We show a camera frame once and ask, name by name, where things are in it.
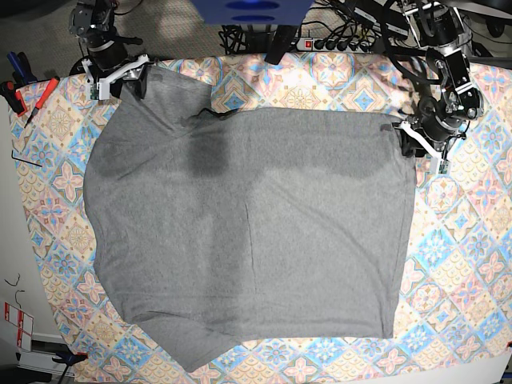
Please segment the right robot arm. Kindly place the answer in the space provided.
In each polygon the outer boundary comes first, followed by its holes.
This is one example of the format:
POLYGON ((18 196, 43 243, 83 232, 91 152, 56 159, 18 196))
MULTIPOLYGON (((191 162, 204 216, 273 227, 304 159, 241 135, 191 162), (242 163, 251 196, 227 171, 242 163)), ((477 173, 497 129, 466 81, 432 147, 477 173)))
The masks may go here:
POLYGON ((148 66, 154 62, 147 54, 129 55, 127 47, 140 46, 143 40, 118 33, 117 8, 116 1, 78 1, 70 13, 69 32, 87 52, 77 68, 86 75, 86 95, 91 100, 117 98, 124 85, 136 98, 146 96, 148 66))

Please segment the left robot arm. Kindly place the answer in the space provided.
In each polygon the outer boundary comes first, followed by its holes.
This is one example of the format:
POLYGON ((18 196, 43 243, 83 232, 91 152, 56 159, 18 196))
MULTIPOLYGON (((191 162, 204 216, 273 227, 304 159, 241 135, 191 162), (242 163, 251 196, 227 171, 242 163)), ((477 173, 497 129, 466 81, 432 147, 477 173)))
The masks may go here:
POLYGON ((416 111, 393 128, 400 133, 402 155, 429 155, 437 172, 446 173, 450 152, 466 139, 470 124, 483 116, 484 101, 470 77, 470 62, 459 42, 465 30, 457 8, 436 1, 387 1, 382 6, 380 29, 385 53, 403 77, 416 86, 438 86, 439 99, 420 97, 416 111), (391 7, 397 4, 414 40, 425 50, 426 66, 436 78, 421 76, 404 67, 390 44, 391 7))

